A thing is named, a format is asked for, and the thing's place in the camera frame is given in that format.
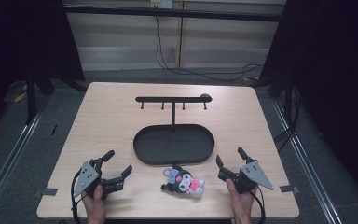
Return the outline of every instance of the human hand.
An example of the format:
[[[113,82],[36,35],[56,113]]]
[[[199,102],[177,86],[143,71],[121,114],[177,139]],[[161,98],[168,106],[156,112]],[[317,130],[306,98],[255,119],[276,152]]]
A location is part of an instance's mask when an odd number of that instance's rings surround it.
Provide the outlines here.
[[[83,204],[86,207],[88,223],[89,224],[103,224],[106,219],[106,211],[104,202],[102,200],[103,187],[98,185],[94,190],[94,198],[89,195],[86,196],[86,192],[82,192]]]
[[[231,209],[234,213],[236,224],[250,224],[254,197],[249,192],[239,194],[231,179],[227,179],[226,184],[231,194]]]

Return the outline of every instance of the black tape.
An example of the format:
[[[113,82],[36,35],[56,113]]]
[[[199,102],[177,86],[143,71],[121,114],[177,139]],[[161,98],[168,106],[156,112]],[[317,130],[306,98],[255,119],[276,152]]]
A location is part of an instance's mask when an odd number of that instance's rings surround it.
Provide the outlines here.
[[[33,197],[42,197],[43,195],[55,196],[58,189],[36,189]]]
[[[292,192],[293,191],[293,188],[290,185],[280,186],[279,188],[281,189],[282,193]]]
[[[51,132],[51,135],[54,135],[56,130],[57,130],[57,124],[54,126],[54,129],[53,129],[53,131]]]

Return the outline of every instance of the black stand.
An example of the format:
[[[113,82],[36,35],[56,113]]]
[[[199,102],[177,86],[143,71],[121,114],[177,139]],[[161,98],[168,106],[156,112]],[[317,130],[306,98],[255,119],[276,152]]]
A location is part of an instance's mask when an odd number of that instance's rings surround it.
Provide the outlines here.
[[[172,123],[153,125],[139,131],[133,140],[133,148],[138,159],[146,164],[180,164],[197,163],[207,160],[214,148],[214,138],[211,132],[198,124],[176,124],[176,103],[206,103],[212,101],[211,96],[202,94],[201,97],[136,97],[142,103],[172,103]]]
[[[39,87],[39,90],[43,94],[52,94],[55,90],[54,85],[51,83],[50,79],[45,75],[47,69],[43,69],[41,67],[30,68],[29,73],[27,74],[27,95],[28,95],[28,118],[25,122],[29,124],[31,120],[36,115],[36,96],[35,96],[35,88],[34,84]],[[86,91],[87,88],[83,87],[77,83],[75,83],[72,79],[61,76],[58,73],[54,73],[53,71],[48,71],[49,73],[53,74],[62,82],[66,83],[67,85],[71,86],[77,91]]]
[[[292,89],[293,89],[293,74],[289,73],[287,75],[287,84],[284,95],[284,115],[286,120],[289,123],[289,127],[293,129],[292,122]]]

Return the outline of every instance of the gray floor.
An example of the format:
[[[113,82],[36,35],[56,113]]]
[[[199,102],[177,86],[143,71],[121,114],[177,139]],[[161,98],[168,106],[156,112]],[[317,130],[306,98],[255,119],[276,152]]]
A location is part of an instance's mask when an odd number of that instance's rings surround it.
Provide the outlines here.
[[[246,73],[245,76],[257,77],[260,69]],[[240,71],[241,68],[220,70],[232,72]],[[216,69],[198,69],[197,71],[215,72]],[[247,86],[251,83],[251,81],[241,78],[240,75],[211,75],[211,77],[220,79],[239,77],[234,81],[222,81],[201,76],[180,76],[163,69],[87,72],[85,76],[87,81],[84,85],[86,86],[93,81],[226,86]],[[33,194],[37,189],[42,189],[47,185],[85,93],[75,91],[60,81],[53,81],[56,91],[52,96],[38,94],[38,102],[48,98],[47,105],[34,129],[32,138],[21,153],[20,159],[0,195],[0,223],[58,223],[59,221],[46,220],[37,216],[36,209],[41,198],[37,195],[33,196]],[[273,103],[274,101],[282,102],[283,97],[270,99],[268,89],[269,87],[257,88],[256,93],[271,134],[277,136],[284,131],[284,128]],[[0,169],[24,129],[27,115],[26,101],[12,102],[20,90],[21,87],[18,87],[7,93],[6,107],[0,118]],[[342,223],[358,223],[358,184],[336,159],[329,145],[320,138],[319,132],[304,106],[300,108],[296,133],[335,205]],[[280,156],[291,186],[299,190],[295,196],[300,215],[294,219],[267,218],[266,223],[329,223],[290,143],[285,145]],[[118,220],[115,223],[145,222]],[[210,220],[205,223],[227,222]]]

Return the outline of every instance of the wooden table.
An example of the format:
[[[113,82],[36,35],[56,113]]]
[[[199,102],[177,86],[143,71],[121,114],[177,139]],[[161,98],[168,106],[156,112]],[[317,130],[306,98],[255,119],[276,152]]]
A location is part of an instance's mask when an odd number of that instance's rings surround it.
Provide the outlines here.
[[[137,96],[201,96],[213,100],[204,110],[202,104],[176,107],[176,123],[197,123],[214,136],[212,156],[199,164],[184,164],[196,178],[206,181],[201,198],[162,191],[167,183],[163,175],[169,166],[152,166],[135,156],[132,141],[143,127],[171,123],[171,105],[141,104]],[[226,183],[217,178],[215,162],[219,154],[225,167],[238,172],[245,164],[237,152],[243,147],[257,159],[275,190],[262,188],[267,217],[297,217],[298,207],[292,192],[281,193],[279,186],[289,185],[282,162],[269,132],[255,90],[247,87],[197,86],[172,84],[92,83],[77,113],[62,149],[48,188],[58,189],[55,196],[45,195],[37,209],[44,218],[72,217],[70,187],[84,161],[98,159],[108,150],[116,155],[103,164],[103,178],[117,177],[130,164],[133,171],[122,191],[106,199],[108,218],[233,218]],[[78,214],[85,217],[82,203]],[[254,203],[252,217],[260,217]]]

